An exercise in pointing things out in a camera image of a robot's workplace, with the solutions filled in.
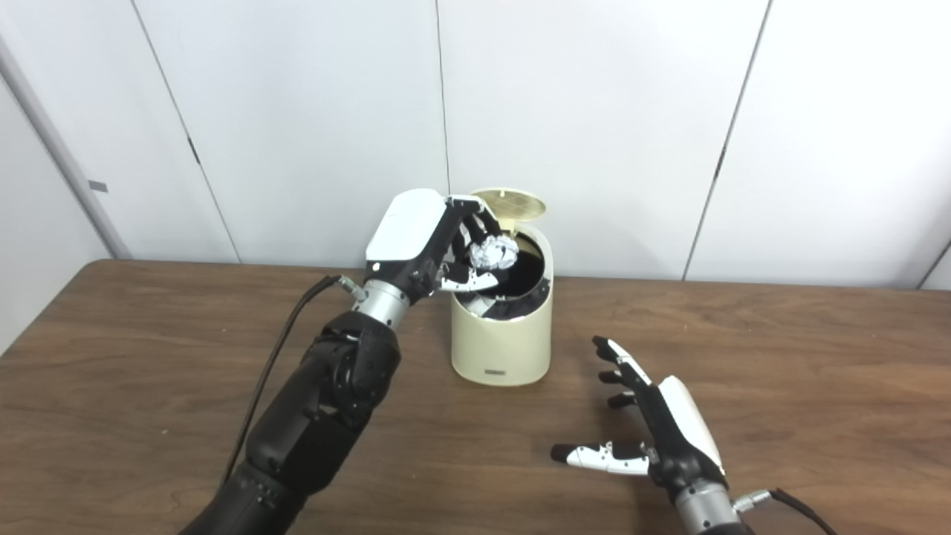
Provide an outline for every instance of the trash can lid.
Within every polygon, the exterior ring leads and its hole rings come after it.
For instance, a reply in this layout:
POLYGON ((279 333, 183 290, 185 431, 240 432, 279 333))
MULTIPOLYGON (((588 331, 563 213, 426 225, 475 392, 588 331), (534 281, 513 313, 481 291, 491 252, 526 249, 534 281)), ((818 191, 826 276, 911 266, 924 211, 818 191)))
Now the trash can lid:
POLYGON ((485 188, 472 192, 492 209, 498 224, 512 231, 515 223, 529 221, 545 213, 545 203, 528 191, 512 188, 485 188))

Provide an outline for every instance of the robotic hand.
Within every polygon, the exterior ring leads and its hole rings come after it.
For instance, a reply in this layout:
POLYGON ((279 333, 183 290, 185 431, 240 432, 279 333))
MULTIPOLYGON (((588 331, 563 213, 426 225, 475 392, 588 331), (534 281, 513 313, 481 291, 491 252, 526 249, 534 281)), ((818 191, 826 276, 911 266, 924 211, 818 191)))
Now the robotic hand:
POLYGON ((673 376, 655 385, 613 340, 595 336, 593 341, 597 355, 618 367, 601 372, 598 379, 630 389, 611 397, 608 405, 637 406, 654 444, 555 445, 552 458, 571 466, 650 476, 668 492, 688 535, 753 535, 739 513, 770 498, 769 492, 749 494, 735 505, 730 501, 720 452, 687 387, 673 376))
POLYGON ((502 282, 514 253, 493 239, 500 234, 478 197, 444 198, 431 189, 397 196, 367 247, 364 286, 336 277, 312 290, 311 297, 336 282, 355 297, 353 308, 307 349, 248 434, 244 461, 182 535, 285 533, 307 498, 330 485, 386 396, 399 365, 395 330, 403 314, 437 289, 502 282), (490 265, 472 267, 463 264, 466 247, 498 251, 479 255, 494 259, 490 265), (449 248, 452 262, 443 260, 449 248))

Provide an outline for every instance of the trash can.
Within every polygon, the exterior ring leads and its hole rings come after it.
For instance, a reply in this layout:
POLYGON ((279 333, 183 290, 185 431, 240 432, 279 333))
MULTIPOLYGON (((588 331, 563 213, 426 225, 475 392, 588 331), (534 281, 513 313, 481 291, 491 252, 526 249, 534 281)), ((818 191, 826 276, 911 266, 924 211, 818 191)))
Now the trash can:
POLYGON ((545 204, 508 188, 474 191, 495 213, 503 232, 518 243, 508 279, 497 287, 453 294, 452 360, 462 377, 483 385, 534 383, 552 359, 552 248, 525 223, 545 204))

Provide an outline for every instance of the metal connector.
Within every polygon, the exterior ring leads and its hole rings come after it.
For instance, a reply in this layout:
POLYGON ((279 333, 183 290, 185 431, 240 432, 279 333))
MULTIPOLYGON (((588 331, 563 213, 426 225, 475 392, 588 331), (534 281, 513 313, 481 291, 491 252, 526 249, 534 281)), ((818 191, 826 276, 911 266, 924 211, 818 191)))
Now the metal connector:
POLYGON ((770 498, 772 498, 772 496, 768 490, 754 490, 749 494, 744 494, 736 500, 733 500, 733 510, 738 513, 745 513, 770 498))
POLYGON ((341 275, 337 281, 337 284, 340 285, 347 293, 353 296, 357 300, 357 303, 362 303, 366 301, 366 290, 360 287, 359 284, 353 282, 350 277, 341 275))

